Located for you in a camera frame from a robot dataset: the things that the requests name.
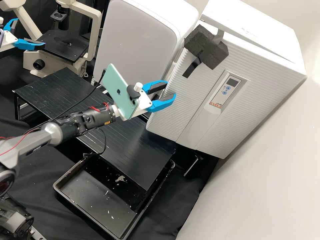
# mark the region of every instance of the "display screen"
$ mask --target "display screen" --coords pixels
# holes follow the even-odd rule
[[[227,84],[229,84],[232,87],[235,87],[238,84],[238,81],[236,81],[232,78],[229,78],[229,80],[227,81]]]

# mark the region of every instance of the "ribbed panel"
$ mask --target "ribbed panel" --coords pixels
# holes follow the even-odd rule
[[[223,71],[229,70],[252,82],[197,145],[199,151],[225,158],[305,77],[239,46],[225,44],[229,56],[222,63],[214,70],[202,63],[188,79],[182,74],[195,57],[183,50],[164,92],[175,92],[177,98],[169,108],[151,115],[147,130],[176,141]]]

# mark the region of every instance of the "black knob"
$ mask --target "black knob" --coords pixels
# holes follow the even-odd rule
[[[33,67],[37,70],[41,70],[42,68],[45,67],[45,63],[42,59],[37,59],[34,63],[33,63]]]

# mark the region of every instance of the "blue clamp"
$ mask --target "blue clamp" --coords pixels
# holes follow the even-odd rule
[[[9,22],[7,22],[7,24],[4,26],[3,30],[11,32],[11,25],[14,21],[18,21],[18,18],[14,18],[11,19]],[[15,46],[18,49],[21,50],[41,50],[44,48],[45,43],[34,43],[34,42],[28,42],[24,39],[18,39],[17,42],[12,44],[13,46]]]
[[[18,49],[33,51],[33,50],[43,49],[45,46],[45,43],[32,43],[19,38],[18,41],[13,43],[12,45],[14,45]]]
[[[7,24],[4,26],[3,30],[11,32],[11,25],[14,21],[18,21],[19,18],[13,18],[11,19],[9,22],[7,22]]]
[[[167,84],[168,84],[167,81],[159,80],[159,81],[155,81],[155,82],[151,82],[143,85],[142,90],[144,90],[146,94],[151,94],[164,89],[167,86]],[[176,94],[174,93],[168,97],[164,97],[158,100],[153,100],[152,106],[147,108],[147,111],[157,112],[166,107],[169,107],[173,103],[175,98],[176,98]]]

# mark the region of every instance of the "control panel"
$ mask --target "control panel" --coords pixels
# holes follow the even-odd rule
[[[241,81],[241,79],[229,75],[209,104],[217,108],[222,108],[228,98],[230,98],[236,88],[240,85]]]

